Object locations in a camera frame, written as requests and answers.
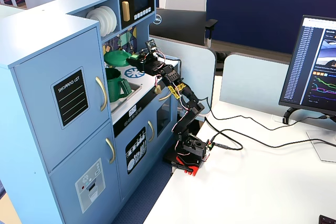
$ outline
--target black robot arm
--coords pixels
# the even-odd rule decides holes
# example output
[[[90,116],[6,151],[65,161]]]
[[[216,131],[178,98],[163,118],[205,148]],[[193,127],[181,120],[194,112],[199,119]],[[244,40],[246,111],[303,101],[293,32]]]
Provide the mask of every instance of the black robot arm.
[[[199,102],[199,99],[194,94],[192,89],[182,81],[180,75],[174,70],[172,65],[167,65],[162,61],[158,61],[158,49],[154,40],[150,40],[146,43],[148,53],[140,55],[137,59],[127,59],[128,63],[140,72],[147,73],[151,76],[157,76],[162,78],[163,83],[172,94],[178,99],[182,107],[186,110],[185,115],[177,122],[172,132],[175,138],[182,142],[182,148],[187,153],[196,155],[199,163],[205,155],[206,144],[200,139],[189,134],[189,124],[204,110],[204,106]]]

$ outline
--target sink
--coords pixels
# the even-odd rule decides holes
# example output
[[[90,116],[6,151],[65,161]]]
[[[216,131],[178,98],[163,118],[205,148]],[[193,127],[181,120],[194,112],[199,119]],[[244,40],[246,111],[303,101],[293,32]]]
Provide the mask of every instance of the sink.
[[[115,111],[117,111],[118,108],[120,108],[127,100],[129,100],[132,96],[134,96],[140,89],[141,86],[131,83],[129,82],[131,89],[132,89],[132,93],[130,93],[127,97],[125,98],[120,98],[119,100],[115,101],[115,102],[110,102],[110,108],[111,108],[111,113],[113,114]]]

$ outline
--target white plate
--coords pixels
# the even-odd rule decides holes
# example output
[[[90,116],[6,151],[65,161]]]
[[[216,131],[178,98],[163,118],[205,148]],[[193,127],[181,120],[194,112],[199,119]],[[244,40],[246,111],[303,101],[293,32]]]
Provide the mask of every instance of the white plate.
[[[106,18],[106,20],[107,20],[107,26],[108,26],[108,28],[107,28],[107,34],[110,34],[110,32],[111,32],[111,30],[112,30],[112,18],[111,18],[111,15],[109,14],[109,12],[107,11],[107,10],[105,10],[104,8],[101,8],[101,7],[99,7],[99,8],[97,8],[98,10],[100,10],[101,12],[103,12],[103,14],[104,14],[104,16],[105,16],[105,18]]]
[[[100,36],[101,37],[105,37],[107,34],[107,30],[108,30],[108,21],[104,15],[104,13],[99,10],[99,9],[94,9],[92,11],[90,11],[87,15],[86,18],[97,18],[99,19],[99,23],[100,23]]]
[[[110,14],[110,16],[112,18],[111,32],[113,32],[115,30],[115,28],[117,27],[117,16],[115,15],[114,11],[108,6],[100,6],[100,8],[103,8],[103,9],[107,10],[108,13]]]

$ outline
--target green pitcher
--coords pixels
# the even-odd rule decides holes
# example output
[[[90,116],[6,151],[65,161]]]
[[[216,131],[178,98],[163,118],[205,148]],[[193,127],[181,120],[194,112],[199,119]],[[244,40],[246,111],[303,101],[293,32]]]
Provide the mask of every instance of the green pitcher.
[[[125,98],[132,93],[130,84],[126,79],[121,78],[121,72],[118,69],[106,68],[106,77],[110,102],[115,102],[119,98]]]

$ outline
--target office chair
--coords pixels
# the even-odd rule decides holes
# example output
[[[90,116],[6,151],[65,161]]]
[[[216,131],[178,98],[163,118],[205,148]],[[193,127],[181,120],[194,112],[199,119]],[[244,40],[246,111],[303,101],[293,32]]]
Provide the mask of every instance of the office chair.
[[[206,0],[166,0],[165,9],[206,11]],[[205,23],[205,29],[209,30],[208,47],[211,47],[212,31],[217,22],[215,19],[209,19]]]

